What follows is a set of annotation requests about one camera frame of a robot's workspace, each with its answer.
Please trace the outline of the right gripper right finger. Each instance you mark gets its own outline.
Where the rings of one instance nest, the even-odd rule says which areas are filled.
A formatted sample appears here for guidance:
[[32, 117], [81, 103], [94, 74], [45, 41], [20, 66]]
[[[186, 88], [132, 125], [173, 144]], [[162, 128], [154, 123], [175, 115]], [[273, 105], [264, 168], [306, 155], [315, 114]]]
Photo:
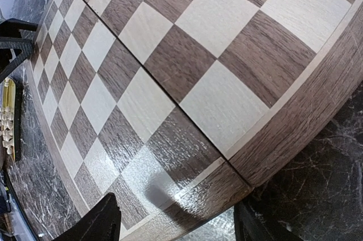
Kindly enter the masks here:
[[234, 229], [236, 240], [286, 240], [278, 222], [243, 202], [234, 206]]

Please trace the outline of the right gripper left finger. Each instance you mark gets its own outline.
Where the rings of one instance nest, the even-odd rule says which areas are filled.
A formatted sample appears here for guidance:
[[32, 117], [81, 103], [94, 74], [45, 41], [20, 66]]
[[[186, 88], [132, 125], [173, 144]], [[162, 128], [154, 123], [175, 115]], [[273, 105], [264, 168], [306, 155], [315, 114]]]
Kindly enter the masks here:
[[73, 227], [55, 240], [119, 240], [121, 211], [114, 193], [107, 193]]

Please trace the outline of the wooden chess board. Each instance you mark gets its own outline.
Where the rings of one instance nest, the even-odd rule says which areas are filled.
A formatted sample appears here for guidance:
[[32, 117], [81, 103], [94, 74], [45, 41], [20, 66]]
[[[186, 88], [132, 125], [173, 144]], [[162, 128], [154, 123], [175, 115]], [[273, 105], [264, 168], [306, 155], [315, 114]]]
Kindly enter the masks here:
[[362, 0], [51, 0], [32, 76], [80, 214], [174, 240], [291, 161], [362, 80]]

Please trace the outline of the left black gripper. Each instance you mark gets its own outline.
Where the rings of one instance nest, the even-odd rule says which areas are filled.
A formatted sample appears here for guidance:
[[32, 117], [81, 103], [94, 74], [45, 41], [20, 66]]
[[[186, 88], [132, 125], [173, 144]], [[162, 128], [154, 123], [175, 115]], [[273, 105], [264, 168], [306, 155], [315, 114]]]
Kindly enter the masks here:
[[36, 23], [15, 18], [1, 22], [1, 82], [33, 54], [33, 41], [23, 39], [20, 30], [35, 32], [37, 27]]

